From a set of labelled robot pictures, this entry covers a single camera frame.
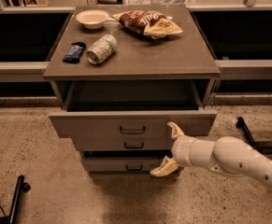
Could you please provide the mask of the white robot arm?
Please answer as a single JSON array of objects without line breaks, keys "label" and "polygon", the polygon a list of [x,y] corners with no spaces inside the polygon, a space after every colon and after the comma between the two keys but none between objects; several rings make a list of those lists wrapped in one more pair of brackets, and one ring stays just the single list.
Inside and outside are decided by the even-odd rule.
[{"label": "white robot arm", "polygon": [[152,169],[154,176],[166,176],[179,167],[201,167],[213,174],[230,177],[248,176],[272,189],[272,160],[244,141],[224,136],[217,141],[207,141],[186,135],[173,121],[168,121],[172,157],[164,157],[161,165]]}]

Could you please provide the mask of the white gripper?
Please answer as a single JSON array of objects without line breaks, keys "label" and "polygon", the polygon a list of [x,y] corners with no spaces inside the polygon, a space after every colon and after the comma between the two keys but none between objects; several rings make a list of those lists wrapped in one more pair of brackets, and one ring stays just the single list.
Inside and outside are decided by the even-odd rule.
[{"label": "white gripper", "polygon": [[173,158],[165,156],[161,165],[150,171],[152,175],[158,177],[172,174],[179,166],[193,166],[191,162],[191,147],[195,138],[184,135],[183,130],[173,121],[168,121],[167,125],[171,128],[171,138],[175,140],[171,148]]}]

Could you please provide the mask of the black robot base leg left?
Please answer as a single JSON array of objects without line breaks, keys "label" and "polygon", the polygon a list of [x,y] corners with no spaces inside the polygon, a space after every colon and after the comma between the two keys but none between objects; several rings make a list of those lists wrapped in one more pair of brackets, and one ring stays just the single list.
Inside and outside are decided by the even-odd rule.
[{"label": "black robot base leg left", "polygon": [[3,207],[0,204],[0,210],[3,213],[3,215],[0,217],[0,224],[16,224],[19,206],[21,202],[21,194],[23,192],[28,192],[31,189],[31,186],[27,182],[25,182],[24,179],[25,177],[23,175],[19,175],[17,178],[17,183],[15,185],[12,204],[10,206],[8,216],[6,215]]}]

